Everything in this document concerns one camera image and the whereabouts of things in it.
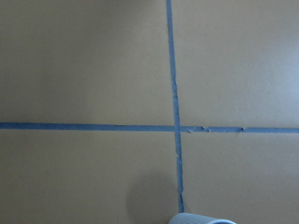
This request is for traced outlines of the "blue ribbed plastic cup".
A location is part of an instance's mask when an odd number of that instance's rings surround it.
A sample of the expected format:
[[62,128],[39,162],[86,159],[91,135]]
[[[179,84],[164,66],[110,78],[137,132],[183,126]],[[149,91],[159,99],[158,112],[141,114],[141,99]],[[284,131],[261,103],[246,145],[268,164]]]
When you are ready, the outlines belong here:
[[217,219],[191,213],[178,213],[173,216],[168,224],[236,224],[226,219]]

